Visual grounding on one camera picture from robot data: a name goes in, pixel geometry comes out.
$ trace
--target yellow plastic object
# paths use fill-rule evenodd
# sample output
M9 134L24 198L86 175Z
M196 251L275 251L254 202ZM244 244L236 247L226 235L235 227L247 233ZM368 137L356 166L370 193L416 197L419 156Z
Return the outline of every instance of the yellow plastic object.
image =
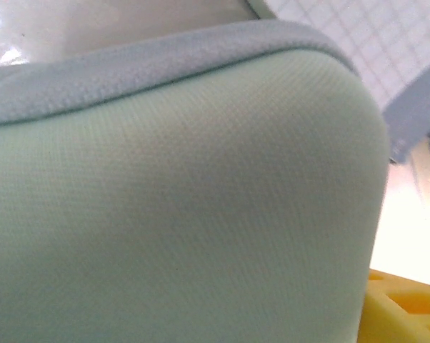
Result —
M430 286L371 271L358 343L430 343Z

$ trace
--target light green fabric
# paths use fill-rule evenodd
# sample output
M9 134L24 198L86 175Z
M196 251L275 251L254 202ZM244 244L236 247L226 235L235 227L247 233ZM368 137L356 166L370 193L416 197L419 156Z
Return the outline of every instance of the light green fabric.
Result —
M0 127L0 342L354 343L375 103L290 51Z

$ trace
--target gray trim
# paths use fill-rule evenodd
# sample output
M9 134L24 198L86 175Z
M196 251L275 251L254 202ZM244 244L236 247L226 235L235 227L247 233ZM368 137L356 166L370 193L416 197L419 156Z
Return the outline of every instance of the gray trim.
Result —
M384 118L391 140L391 159L407 154L430 134L430 67L387 106Z
M278 20L245 21L105 49L53 64L3 67L0 125L82 109L292 49L320 51L356 73L335 43L310 27Z

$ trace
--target grid pattern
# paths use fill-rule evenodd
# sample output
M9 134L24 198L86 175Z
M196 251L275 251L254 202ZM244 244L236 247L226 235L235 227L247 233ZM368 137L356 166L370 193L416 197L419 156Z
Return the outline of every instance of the grid pattern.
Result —
M266 0L351 57L381 108L430 65L430 0Z

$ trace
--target padded cushion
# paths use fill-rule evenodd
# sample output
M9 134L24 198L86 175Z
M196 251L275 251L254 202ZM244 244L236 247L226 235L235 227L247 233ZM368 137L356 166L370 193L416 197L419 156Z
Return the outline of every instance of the padded cushion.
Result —
M387 161L317 51L0 126L0 342L354 343Z

